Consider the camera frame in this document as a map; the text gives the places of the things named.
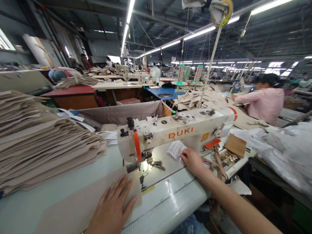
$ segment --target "blue table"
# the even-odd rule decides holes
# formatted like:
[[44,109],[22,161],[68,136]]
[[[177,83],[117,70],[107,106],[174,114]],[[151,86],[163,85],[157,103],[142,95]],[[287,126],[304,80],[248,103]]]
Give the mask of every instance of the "blue table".
[[[174,88],[162,88],[161,87],[159,89],[151,89],[149,87],[146,87],[145,89],[163,101],[169,101],[172,99],[176,99],[176,98],[178,98],[178,95],[184,95],[185,94],[185,93],[176,93]],[[171,94],[173,96],[164,97],[164,98],[158,96],[158,94],[164,94],[164,93]]]

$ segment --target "pink shirt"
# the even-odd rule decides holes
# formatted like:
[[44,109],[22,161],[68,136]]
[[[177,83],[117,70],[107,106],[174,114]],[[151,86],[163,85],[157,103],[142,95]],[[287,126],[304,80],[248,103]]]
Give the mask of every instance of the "pink shirt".
[[236,102],[250,102],[248,115],[276,125],[284,105],[283,89],[261,89],[235,98]]
[[293,94],[295,93],[295,91],[294,90],[288,90],[288,89],[284,89],[284,94],[285,94],[285,96],[292,96]]

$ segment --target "red table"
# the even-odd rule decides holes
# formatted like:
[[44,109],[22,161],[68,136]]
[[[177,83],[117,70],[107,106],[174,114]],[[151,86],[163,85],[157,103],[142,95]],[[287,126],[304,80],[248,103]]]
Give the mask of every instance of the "red table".
[[80,110],[100,107],[95,92],[91,86],[71,86],[41,96],[51,98],[58,108]]

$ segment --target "fluorescent light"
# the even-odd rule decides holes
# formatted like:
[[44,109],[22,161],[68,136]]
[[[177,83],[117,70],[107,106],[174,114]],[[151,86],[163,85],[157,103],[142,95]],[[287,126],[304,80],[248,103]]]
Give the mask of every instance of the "fluorescent light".
[[151,53],[154,53],[154,52],[159,51],[159,50],[160,50],[160,48],[155,49],[155,50],[151,50],[151,51],[147,52],[146,55],[151,54]]
[[128,34],[128,29],[129,29],[129,24],[126,24],[126,26],[124,27],[123,46],[121,47],[121,55],[123,55],[124,43],[125,43],[125,41],[126,41],[126,37],[127,37],[127,34]]
[[274,8],[274,7],[277,7],[279,5],[282,5],[282,4],[290,2],[290,1],[292,1],[292,0],[276,0],[276,1],[270,2],[268,4],[262,5],[256,9],[252,10],[251,15],[258,14],[260,12],[266,11],[266,10]]
[[130,5],[129,5],[129,9],[128,9],[128,15],[127,15],[127,23],[130,23],[134,2],[135,2],[135,0],[130,0]]
[[235,18],[232,18],[232,19],[230,19],[230,21],[228,22],[228,24],[233,23],[233,22],[235,22],[235,21],[238,21],[239,19],[240,19],[239,16],[237,16],[237,17],[235,17]]
[[212,30],[215,30],[215,27],[210,27],[210,28],[207,28],[207,29],[205,29],[205,30],[203,30],[203,31],[200,31],[200,32],[198,32],[198,33],[194,33],[193,35],[190,35],[190,36],[188,36],[188,37],[185,37],[184,40],[186,41],[186,40],[191,39],[191,38],[193,38],[193,37],[197,37],[197,36],[202,35],[202,34],[204,34],[204,33],[210,32],[210,31],[212,31]]
[[169,47],[169,46],[173,46],[173,45],[178,44],[178,43],[180,43],[180,42],[181,42],[180,40],[179,40],[179,41],[175,41],[175,42],[173,42],[173,43],[170,43],[170,44],[168,44],[168,45],[163,46],[162,49],[165,49],[165,48],[167,48],[167,47]]

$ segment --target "orange lever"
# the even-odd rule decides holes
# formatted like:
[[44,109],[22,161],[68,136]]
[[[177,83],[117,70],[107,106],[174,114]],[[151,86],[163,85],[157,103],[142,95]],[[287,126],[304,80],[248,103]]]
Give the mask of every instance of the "orange lever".
[[136,150],[137,150],[136,151],[137,159],[139,162],[142,162],[139,135],[136,129],[133,130],[133,137],[134,137],[134,144],[136,145]]

